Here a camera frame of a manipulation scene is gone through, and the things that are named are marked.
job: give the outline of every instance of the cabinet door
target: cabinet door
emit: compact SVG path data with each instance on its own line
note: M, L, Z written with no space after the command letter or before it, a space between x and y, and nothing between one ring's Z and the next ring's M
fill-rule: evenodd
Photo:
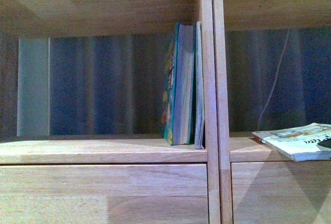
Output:
M206 165L0 167L0 223L208 223Z
M331 163L232 163L234 223L331 223Z

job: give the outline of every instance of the wooden shelf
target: wooden shelf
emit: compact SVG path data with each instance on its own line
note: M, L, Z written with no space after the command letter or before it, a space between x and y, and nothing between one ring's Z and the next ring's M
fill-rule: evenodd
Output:
M0 0L0 31L19 37L172 32L198 0Z
M198 0L0 0L1 30L18 37L171 32ZM331 25L330 0L224 0L227 31Z
M194 145L170 146L164 139L70 138L0 143L0 164L207 162L206 150L195 150Z
M236 137L230 138L231 162L265 162L290 160L290 158L282 155L274 148L262 144L252 137L238 137L239 135L234 134Z
M224 0L227 31L331 25L330 0Z

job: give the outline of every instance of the book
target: book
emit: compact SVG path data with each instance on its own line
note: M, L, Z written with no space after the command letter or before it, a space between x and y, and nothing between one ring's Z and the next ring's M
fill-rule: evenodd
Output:
M331 125L312 123L303 127L252 133L294 161L331 158Z
M204 93L202 67L202 38L201 22L195 27L195 132L194 145L196 149L203 149L203 131L205 124Z
M171 145L203 148L204 99L201 23L177 23L166 54L163 93L164 138Z

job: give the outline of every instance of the white cable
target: white cable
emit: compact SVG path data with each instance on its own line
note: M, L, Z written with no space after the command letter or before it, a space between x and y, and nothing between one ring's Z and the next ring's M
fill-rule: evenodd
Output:
M275 78L274 78L273 87L272 87L272 89L270 91L270 94L269 94L269 97L267 99L267 102L265 103L264 108L263 108L263 110L262 110L262 112L261 112L261 114L259 116L259 120L258 120L258 131L260 131L262 116L263 116L265 110L267 109L267 107L269 105L269 102L270 102L270 99L271 99L271 96L273 95L273 92L275 90L275 86L276 86L277 79L278 79L278 73L279 73L280 64L281 64L281 61L283 60L283 57L284 57L284 52L285 52L285 49L286 49L286 45L288 44L289 34L290 34L290 30L288 29L288 32L286 34L286 40L285 40L284 47L283 47L283 51L281 52L280 59L279 59L278 65L277 65L277 70L276 70L276 74L275 74Z

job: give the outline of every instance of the wooden bookcase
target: wooden bookcase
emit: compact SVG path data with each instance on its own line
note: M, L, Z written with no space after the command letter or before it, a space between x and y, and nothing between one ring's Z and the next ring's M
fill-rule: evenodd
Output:
M147 136L8 138L1 223L220 223L212 0L0 0L0 16L17 38L163 33L200 20L206 113L200 151Z
M213 7L222 223L329 223L329 161L288 161L250 134L229 138L224 33L330 26L331 1L213 0Z

